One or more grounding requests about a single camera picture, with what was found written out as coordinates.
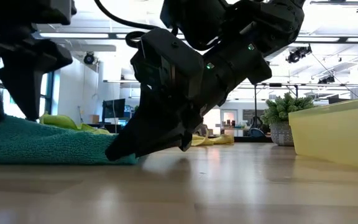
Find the wooden table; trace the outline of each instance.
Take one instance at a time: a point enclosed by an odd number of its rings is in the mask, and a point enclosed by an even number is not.
[[[358,168],[257,143],[138,166],[0,166],[0,223],[358,224]]]

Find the ceiling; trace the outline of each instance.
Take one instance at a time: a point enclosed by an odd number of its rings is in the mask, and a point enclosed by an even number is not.
[[[163,27],[159,19],[163,0],[101,0],[101,2],[118,17]],[[303,8],[305,21],[300,35],[358,36],[358,13],[356,12],[358,6],[320,6],[310,3],[311,1],[308,0]],[[78,13],[72,18],[71,25],[42,25],[39,26],[40,31],[127,33],[136,30],[110,20],[97,8],[93,0],[75,0],[75,4]],[[127,47],[123,40],[54,40],[75,51],[94,49],[95,52],[104,52],[100,54],[101,60],[109,60],[111,57],[106,52],[110,52],[121,60],[124,78],[134,79],[129,59],[135,54],[136,49]],[[314,56],[308,55],[298,63],[288,64],[285,58],[291,50],[299,46],[301,45],[293,44],[266,58],[271,62],[270,66],[273,71],[273,78],[267,82],[317,83],[319,78],[329,74],[326,68],[335,73],[341,82],[350,83],[355,80],[358,82],[358,79],[351,78],[351,73],[355,74],[355,70],[358,70],[358,44],[311,44]],[[242,91],[238,88],[235,92],[240,93],[232,94],[241,95]]]

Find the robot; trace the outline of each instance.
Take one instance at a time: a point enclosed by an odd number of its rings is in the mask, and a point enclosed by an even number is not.
[[[126,37],[130,47],[138,48],[131,64],[141,96],[139,109],[106,149],[107,158],[114,161],[169,147],[186,151],[203,116],[221,106],[238,84],[246,78],[256,84],[272,76],[264,57],[298,37],[306,0],[240,0],[235,4],[165,0],[160,18],[171,32],[120,19],[99,0],[94,1],[116,22],[150,30]],[[35,32],[32,23],[69,24],[76,12],[73,1],[47,2],[0,0],[0,56],[5,64],[0,79],[32,121],[38,118],[40,76],[71,63],[69,51],[31,36]],[[176,37],[179,29],[191,47]],[[201,55],[194,49],[208,51]],[[0,100],[0,121],[3,119]]]

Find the window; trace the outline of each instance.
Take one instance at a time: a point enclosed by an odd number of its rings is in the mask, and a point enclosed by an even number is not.
[[[4,63],[0,59],[0,68],[3,68]],[[52,110],[52,91],[53,91],[53,76],[54,73],[46,73],[42,76],[41,82],[41,97],[40,97],[40,116],[45,112],[50,114]],[[0,81],[1,88],[0,93],[2,97],[2,102],[4,105],[4,111],[6,114],[15,116],[18,118],[25,118],[23,112],[16,105],[14,100],[11,97],[11,94],[3,87],[2,82]]]

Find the green cloth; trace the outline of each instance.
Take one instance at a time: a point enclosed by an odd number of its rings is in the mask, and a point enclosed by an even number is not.
[[[115,138],[6,116],[0,123],[0,164],[136,164],[135,154],[114,162],[106,158]]]

